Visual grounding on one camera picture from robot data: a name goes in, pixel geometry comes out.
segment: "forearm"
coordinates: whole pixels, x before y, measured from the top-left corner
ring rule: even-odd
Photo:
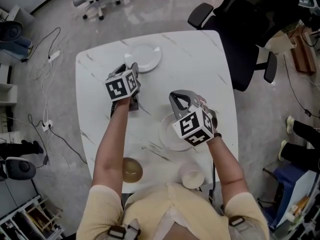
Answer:
[[[129,98],[117,103],[96,154],[92,181],[92,185],[111,187],[120,196],[129,103]]]
[[[220,179],[223,203],[226,205],[235,195],[248,191],[245,175],[220,137],[208,141],[208,147]]]

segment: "extension socket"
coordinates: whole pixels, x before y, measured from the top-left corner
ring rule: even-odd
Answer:
[[[42,125],[42,130],[43,130],[44,132],[48,131],[48,130],[49,130],[49,125],[50,125],[50,128],[52,128],[53,122],[52,122],[51,119],[48,120],[48,121],[46,121],[46,122],[44,123],[44,126]]]
[[[58,58],[60,53],[61,53],[60,50],[57,50],[56,52],[54,52],[48,59],[48,62],[51,63],[54,59]]]

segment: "short sleeve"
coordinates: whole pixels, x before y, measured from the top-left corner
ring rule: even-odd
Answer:
[[[93,186],[89,192],[76,239],[94,240],[110,226],[116,225],[122,213],[121,199],[113,189],[103,185]]]
[[[231,198],[226,204],[224,212],[229,218],[242,216],[256,226],[261,227],[265,234],[265,239],[269,239],[270,235],[267,221],[254,197],[249,192],[240,193]]]

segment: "person's right arm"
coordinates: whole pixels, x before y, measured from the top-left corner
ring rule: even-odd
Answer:
[[[226,206],[237,194],[249,192],[245,175],[221,137],[209,140],[207,145],[220,179],[223,204]]]

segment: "brown bowl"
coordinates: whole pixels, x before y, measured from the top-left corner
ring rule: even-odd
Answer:
[[[126,183],[136,183],[144,174],[141,164],[130,157],[124,157],[122,162],[122,177]]]

